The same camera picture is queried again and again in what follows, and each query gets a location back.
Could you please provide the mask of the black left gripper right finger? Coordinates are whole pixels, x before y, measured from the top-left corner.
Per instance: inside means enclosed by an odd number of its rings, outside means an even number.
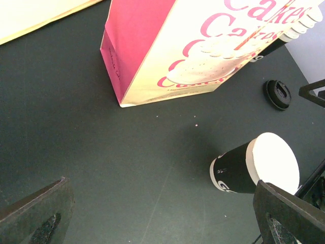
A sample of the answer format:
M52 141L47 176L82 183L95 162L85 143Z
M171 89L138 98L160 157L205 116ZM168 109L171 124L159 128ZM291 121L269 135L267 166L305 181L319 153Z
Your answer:
M259 180L253 208L263 243L324 243L324 212Z

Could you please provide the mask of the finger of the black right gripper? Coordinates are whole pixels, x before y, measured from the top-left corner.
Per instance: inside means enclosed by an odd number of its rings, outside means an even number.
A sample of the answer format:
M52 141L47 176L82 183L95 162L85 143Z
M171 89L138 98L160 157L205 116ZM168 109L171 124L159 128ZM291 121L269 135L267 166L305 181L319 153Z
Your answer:
M300 87L299 96L325 108L324 96L319 96L315 93L315 90L319 88L324 88L324 79Z
M324 203L324 160L298 188L295 196L308 203Z

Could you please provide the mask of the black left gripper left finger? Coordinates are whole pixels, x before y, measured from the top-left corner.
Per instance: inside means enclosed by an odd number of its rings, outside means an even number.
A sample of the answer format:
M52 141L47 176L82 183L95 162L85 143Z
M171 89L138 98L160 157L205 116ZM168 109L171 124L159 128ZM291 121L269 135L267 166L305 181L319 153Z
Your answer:
M1 209L1 243L63 243L75 206L66 177Z

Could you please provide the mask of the black cup lid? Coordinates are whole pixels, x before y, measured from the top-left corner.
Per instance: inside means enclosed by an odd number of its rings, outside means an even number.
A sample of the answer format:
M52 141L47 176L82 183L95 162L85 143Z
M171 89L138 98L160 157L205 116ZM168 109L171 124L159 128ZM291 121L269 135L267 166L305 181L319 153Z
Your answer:
M288 87L280 80L268 80L263 84L266 99L278 110L289 108L292 96Z

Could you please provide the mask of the black paper coffee cup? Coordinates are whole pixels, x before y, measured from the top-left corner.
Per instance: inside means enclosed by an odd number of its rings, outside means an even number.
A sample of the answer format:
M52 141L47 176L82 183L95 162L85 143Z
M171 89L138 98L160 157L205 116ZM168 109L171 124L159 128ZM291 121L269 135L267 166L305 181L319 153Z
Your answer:
M293 150L284 139L270 132L216 157L209 173L213 185L227 193L253 194L262 180L293 195L300 183Z

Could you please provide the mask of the stack of paper cups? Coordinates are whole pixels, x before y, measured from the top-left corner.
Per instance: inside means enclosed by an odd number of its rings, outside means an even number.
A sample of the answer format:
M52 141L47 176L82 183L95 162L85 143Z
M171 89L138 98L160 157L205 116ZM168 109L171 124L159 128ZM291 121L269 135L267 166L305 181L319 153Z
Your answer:
M312 7L311 10L308 10L299 20L297 20L290 29L285 31L277 40L275 40L271 45L265 48L262 52L256 55L250 60L251 63L254 63L268 54L274 52L280 47L284 46L286 43L296 40L300 35L303 35L307 32L308 29L311 29L315 26L316 23L323 20L323 14L319 8L319 5L323 3L322 1L317 1L317 5Z

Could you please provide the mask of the cream cakes paper bag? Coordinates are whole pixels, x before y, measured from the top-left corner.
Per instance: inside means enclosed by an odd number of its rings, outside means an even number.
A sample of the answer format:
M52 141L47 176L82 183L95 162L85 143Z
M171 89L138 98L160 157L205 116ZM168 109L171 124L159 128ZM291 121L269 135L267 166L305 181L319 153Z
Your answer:
M112 1L101 43L130 107L216 90L319 1Z

